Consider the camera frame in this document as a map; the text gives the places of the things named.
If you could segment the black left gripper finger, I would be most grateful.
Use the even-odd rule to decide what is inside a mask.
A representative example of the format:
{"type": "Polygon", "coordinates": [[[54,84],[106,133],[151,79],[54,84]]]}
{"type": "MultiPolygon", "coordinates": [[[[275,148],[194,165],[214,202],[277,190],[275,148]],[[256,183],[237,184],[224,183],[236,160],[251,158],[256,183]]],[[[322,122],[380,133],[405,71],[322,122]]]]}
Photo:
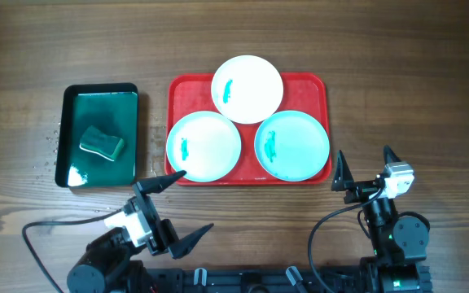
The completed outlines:
{"type": "Polygon", "coordinates": [[[135,194],[159,194],[180,178],[186,175],[186,171],[178,171],[169,175],[151,177],[139,180],[134,183],[135,194]]]}
{"type": "Polygon", "coordinates": [[[190,254],[200,239],[209,232],[212,227],[214,227],[213,223],[201,227],[184,238],[176,237],[168,247],[172,258],[175,260],[181,259],[190,254]]]}

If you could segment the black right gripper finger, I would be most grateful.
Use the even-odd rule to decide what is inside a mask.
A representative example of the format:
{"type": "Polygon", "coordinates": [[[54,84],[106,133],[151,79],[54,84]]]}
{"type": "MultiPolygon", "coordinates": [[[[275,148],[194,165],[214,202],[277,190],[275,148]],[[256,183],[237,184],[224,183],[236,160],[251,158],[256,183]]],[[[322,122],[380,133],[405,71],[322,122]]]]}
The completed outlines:
{"type": "Polygon", "coordinates": [[[384,146],[383,153],[385,164],[398,163],[401,161],[401,159],[394,153],[389,145],[384,146]]]}
{"type": "Polygon", "coordinates": [[[354,179],[342,150],[338,151],[335,175],[331,183],[332,191],[346,191],[354,187],[354,179]]]}

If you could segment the green yellow sponge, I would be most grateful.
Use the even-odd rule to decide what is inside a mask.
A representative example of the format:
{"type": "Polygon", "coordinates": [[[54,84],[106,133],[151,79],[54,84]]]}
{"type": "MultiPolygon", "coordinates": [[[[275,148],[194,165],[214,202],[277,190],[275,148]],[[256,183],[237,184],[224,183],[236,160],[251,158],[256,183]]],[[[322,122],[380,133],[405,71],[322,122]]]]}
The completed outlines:
{"type": "Polygon", "coordinates": [[[83,151],[99,155],[105,160],[114,162],[125,147],[125,140],[107,135],[94,126],[88,127],[79,141],[83,151]]]}

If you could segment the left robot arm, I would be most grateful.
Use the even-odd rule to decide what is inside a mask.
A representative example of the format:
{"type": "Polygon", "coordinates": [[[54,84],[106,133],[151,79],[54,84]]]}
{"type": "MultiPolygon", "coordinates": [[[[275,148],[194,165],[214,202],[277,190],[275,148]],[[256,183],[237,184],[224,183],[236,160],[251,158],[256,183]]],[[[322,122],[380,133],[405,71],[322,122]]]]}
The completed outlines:
{"type": "Polygon", "coordinates": [[[147,249],[152,256],[169,253],[172,258],[181,259],[213,227],[205,225],[179,238],[171,221],[162,220],[156,211],[150,195],[161,193],[184,175],[185,171],[178,171],[132,185],[134,197],[104,219],[109,231],[89,243],[69,271],[67,284],[71,292],[158,291],[142,261],[132,257],[147,249]]]}

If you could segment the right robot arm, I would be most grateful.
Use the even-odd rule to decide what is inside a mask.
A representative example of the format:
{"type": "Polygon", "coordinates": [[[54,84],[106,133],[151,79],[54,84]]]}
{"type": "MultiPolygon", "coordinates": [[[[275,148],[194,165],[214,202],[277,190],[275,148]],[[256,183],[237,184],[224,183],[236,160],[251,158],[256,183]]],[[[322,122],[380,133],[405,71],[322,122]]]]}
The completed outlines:
{"type": "Polygon", "coordinates": [[[340,284],[345,292],[431,292],[427,259],[429,220],[417,212],[398,212],[394,199],[404,195],[414,182],[414,170],[389,146],[384,147],[384,170],[369,181],[355,181],[342,152],[338,153],[331,189],[345,193],[346,204],[360,203],[374,249],[363,257],[353,280],[340,284]]]}

